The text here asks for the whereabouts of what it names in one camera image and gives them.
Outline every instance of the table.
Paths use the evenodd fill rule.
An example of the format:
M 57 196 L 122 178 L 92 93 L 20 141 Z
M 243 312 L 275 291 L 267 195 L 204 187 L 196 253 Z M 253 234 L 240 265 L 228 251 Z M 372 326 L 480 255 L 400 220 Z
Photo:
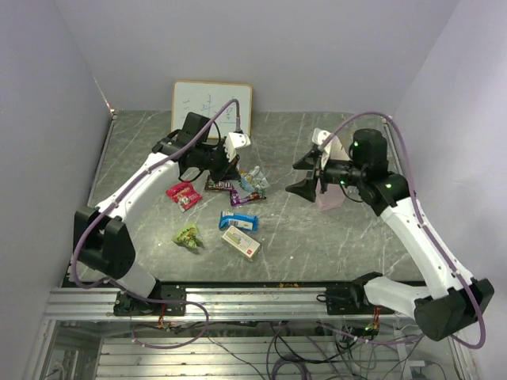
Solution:
M 233 207 L 228 194 L 204 191 L 205 175 L 194 182 L 203 199 L 192 209 L 181 213 L 161 194 L 130 231 L 137 261 L 165 281 L 297 283 L 351 280 L 372 271 L 396 280 L 421 279 L 400 240 L 367 205 L 346 199 L 340 208 L 321 212 L 315 204 L 284 190 L 304 177 L 303 172 L 292 169 L 292 163 L 310 149 L 314 128 L 331 131 L 346 116 L 324 112 L 253 114 L 252 147 L 242 153 L 240 167 L 259 165 L 271 187 L 267 200 L 234 209 L 259 217 L 258 231 L 249 233 L 261 243 L 253 262 L 221 242 L 220 212 Z M 116 111 L 90 205 L 113 194 L 139 168 L 151 147 L 169 133 L 170 121 L 167 111 Z M 360 119 L 339 135 L 345 147 L 351 143 L 353 131 L 362 127 L 385 132 L 379 118 Z M 395 171 L 391 148 L 389 158 Z M 196 222 L 204 242 L 194 253 L 171 241 L 187 222 Z M 81 263 L 78 272 L 84 280 L 98 277 Z

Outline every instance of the wall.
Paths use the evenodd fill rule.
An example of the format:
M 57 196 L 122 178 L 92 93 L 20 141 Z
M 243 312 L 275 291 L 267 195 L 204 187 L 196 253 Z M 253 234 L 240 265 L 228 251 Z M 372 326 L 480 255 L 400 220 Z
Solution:
M 1 378 L 22 378 L 110 119 L 51 0 L 0 0 Z
M 426 214 L 455 255 L 496 294 L 477 352 L 482 378 L 504 378 L 507 313 L 507 3 L 462 0 L 395 119 Z M 476 341 L 477 327 L 468 335 Z
M 458 0 L 55 0 L 113 108 L 177 79 L 248 82 L 260 111 L 393 112 Z

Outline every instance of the whiteboard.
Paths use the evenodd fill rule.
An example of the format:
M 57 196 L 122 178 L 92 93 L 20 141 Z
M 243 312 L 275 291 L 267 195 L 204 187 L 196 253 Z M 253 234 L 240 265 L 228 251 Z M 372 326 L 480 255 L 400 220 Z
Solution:
M 181 129 L 187 113 L 195 112 L 212 118 L 230 99 L 238 99 L 243 133 L 250 135 L 252 114 L 252 86 L 237 83 L 176 81 L 173 91 L 173 120 L 171 131 Z M 233 103 L 216 120 L 220 134 L 225 136 L 236 129 L 236 105 Z M 217 139 L 216 128 L 209 131 Z

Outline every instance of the whiteboard frame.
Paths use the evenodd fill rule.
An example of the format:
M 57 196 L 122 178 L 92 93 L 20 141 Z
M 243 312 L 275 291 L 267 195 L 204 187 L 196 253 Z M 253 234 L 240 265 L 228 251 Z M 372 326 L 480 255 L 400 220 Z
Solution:
M 230 82 L 210 82 L 210 81 L 187 81 L 185 79 L 181 79 L 181 80 L 178 80 L 178 81 L 174 81 L 174 84 L 173 84 L 173 101 L 172 101 L 172 106 L 171 106 L 171 132 L 174 131 L 174 99 L 176 98 L 174 95 L 175 95 L 175 91 L 176 91 L 176 84 L 177 83 L 199 83 L 199 84 L 203 84 L 203 85 L 226 85 L 226 86 L 246 86 L 246 87 L 249 87 L 250 88 L 250 104 L 248 105 L 248 114 L 249 114 L 249 118 L 248 118 L 248 132 L 246 133 L 248 136 L 251 135 L 252 131 L 251 131 L 251 126 L 252 126 L 252 98 L 254 97 L 254 89 L 252 89 L 252 86 L 249 85 L 248 83 L 230 83 Z M 209 139 L 218 139 L 218 137 L 210 137 Z

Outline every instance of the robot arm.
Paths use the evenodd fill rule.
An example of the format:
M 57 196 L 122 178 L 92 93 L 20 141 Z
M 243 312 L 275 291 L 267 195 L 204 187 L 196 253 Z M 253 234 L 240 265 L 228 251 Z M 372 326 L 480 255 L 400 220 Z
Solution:
M 74 249 L 93 221 L 101 218 L 86 237 L 78 253 L 79 261 L 137 295 L 160 298 L 156 278 L 135 261 L 135 249 L 128 231 L 151 206 L 155 197 L 176 184 L 188 168 L 209 170 L 214 181 L 239 178 L 237 150 L 248 146 L 250 139 L 236 132 L 229 133 L 215 145 L 207 145 L 204 143 L 208 138 L 206 131 L 196 145 L 178 159 L 165 161 L 151 169 L 189 144 L 209 123 L 209 118 L 190 112 L 183 128 L 157 142 L 147 160 L 124 185 L 95 208 L 82 207 L 75 213 Z M 145 174 L 144 177 L 138 180 L 142 174 Z M 125 190 L 128 190 L 127 195 L 119 197 Z
M 317 149 L 327 135 L 325 131 L 314 135 L 314 148 L 293 165 L 294 169 L 307 170 L 306 178 L 286 190 L 314 202 L 318 181 L 322 192 L 328 184 L 357 187 L 360 198 L 402 241 L 426 283 L 425 287 L 412 287 L 370 273 L 353 281 L 356 302 L 384 306 L 412 317 L 422 332 L 434 340 L 476 322 L 477 316 L 462 283 L 416 219 L 406 179 L 387 170 L 387 140 L 379 131 L 361 129 L 354 133 L 349 148 L 351 159 L 333 160 L 329 150 Z M 490 282 L 474 279 L 442 242 L 424 212 L 421 213 L 424 225 L 448 254 L 483 311 L 494 293 Z

